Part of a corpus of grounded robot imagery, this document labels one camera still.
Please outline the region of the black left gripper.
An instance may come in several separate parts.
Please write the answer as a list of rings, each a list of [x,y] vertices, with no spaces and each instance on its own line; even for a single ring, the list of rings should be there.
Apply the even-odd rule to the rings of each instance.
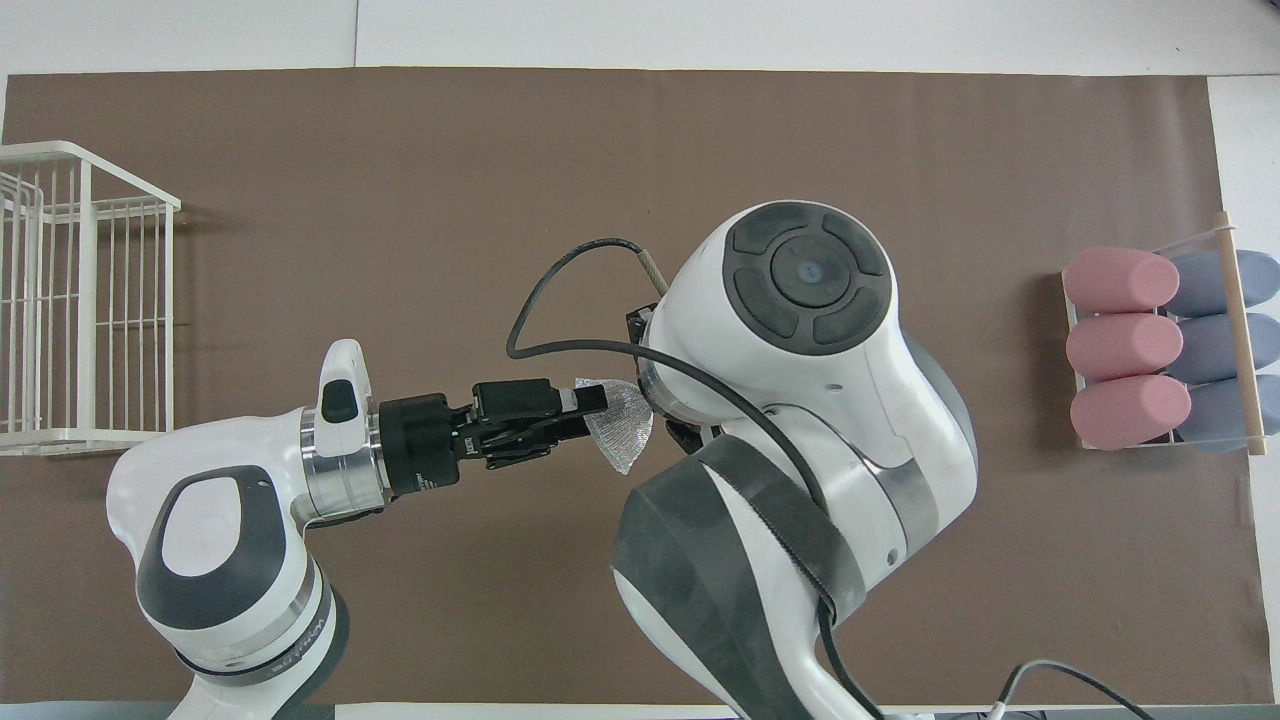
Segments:
[[[485,438],[486,469],[547,456],[561,441],[590,434],[582,418],[604,413],[603,386],[557,388],[548,379],[477,384],[477,420],[507,424]],[[454,433],[474,421],[472,409],[451,407],[443,393],[379,404],[378,428],[387,479],[394,497],[453,486],[460,480]]]

